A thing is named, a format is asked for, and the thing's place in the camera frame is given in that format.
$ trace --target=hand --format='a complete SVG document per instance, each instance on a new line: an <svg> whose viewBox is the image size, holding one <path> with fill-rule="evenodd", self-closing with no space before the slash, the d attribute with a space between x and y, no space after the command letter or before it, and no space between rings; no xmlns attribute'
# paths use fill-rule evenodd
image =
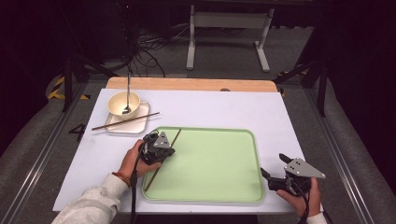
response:
<svg viewBox="0 0 396 224"><path fill-rule="evenodd" d="M139 139L137 142L134 144L134 147L129 149L125 155L125 157L122 160L121 167L119 169L119 173L122 173L123 175L130 177L132 174L132 171L134 170L134 163L136 162L136 157L139 154L139 147L144 143L143 140ZM137 163L137 177L142 176L143 174L156 170L161 166L160 162L156 162L152 165L147 165L145 164L142 160L139 160Z"/></svg>
<svg viewBox="0 0 396 224"><path fill-rule="evenodd" d="M294 207L295 213L299 217L304 215L305 211L305 201L303 196L295 197L289 193L287 193L283 189L279 189L276 191L276 194L283 198L286 202L291 204ZM309 190L309 217L315 216L320 213L320 191L318 187L318 180L314 177L311 177L311 190Z"/></svg>

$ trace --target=white plate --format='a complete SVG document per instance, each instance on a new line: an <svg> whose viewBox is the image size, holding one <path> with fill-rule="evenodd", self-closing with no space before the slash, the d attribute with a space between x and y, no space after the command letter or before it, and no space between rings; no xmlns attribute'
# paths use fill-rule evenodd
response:
<svg viewBox="0 0 396 224"><path fill-rule="evenodd" d="M137 117L146 116L148 114L149 114L149 103L140 102L139 113L137 114ZM106 127L106 130L111 133L142 133L143 131L145 131L147 120L148 118L132 120L130 122L122 123L119 125ZM122 121L122 119L120 119L119 117L109 114L106 124L111 124L120 121Z"/></svg>

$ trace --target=metal spoon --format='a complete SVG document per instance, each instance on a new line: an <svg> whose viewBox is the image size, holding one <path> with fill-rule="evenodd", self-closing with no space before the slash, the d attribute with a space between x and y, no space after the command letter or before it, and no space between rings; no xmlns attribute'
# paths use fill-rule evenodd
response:
<svg viewBox="0 0 396 224"><path fill-rule="evenodd" d="M126 107L122 110L122 114L128 114L131 112L131 107L129 107L129 86L131 84L131 73L128 72L128 94L126 96Z"/></svg>

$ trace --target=cup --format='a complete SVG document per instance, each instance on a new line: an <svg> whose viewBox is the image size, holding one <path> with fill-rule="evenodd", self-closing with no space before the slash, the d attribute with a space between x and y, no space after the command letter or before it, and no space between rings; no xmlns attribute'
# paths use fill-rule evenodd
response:
<svg viewBox="0 0 396 224"><path fill-rule="evenodd" d="M129 107L131 108L131 112L122 114L122 111L127 106L127 95L127 91L117 92L112 95L107 102L108 112L120 119L132 119L136 117L139 112L140 97L132 91L129 92Z"/></svg>

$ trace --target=chopstick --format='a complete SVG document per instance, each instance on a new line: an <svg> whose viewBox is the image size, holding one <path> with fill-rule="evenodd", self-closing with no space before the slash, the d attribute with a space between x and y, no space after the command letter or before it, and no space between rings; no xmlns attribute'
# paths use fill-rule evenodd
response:
<svg viewBox="0 0 396 224"><path fill-rule="evenodd" d="M123 120L123 121L119 121L119 122L115 122L115 123L99 126L99 127L96 127L96 128L92 128L92 130L95 131L95 130L99 130L99 129L107 128L107 127L110 127L110 126L114 126L114 125L130 122L130 121L133 121L133 120L136 120L136 119L143 119L143 118L150 117L150 116L153 116L153 115L158 115L158 114L160 114L160 112L153 113L153 114L148 114L148 115L141 116L141 117L134 118L134 119L126 119L126 120Z"/></svg>

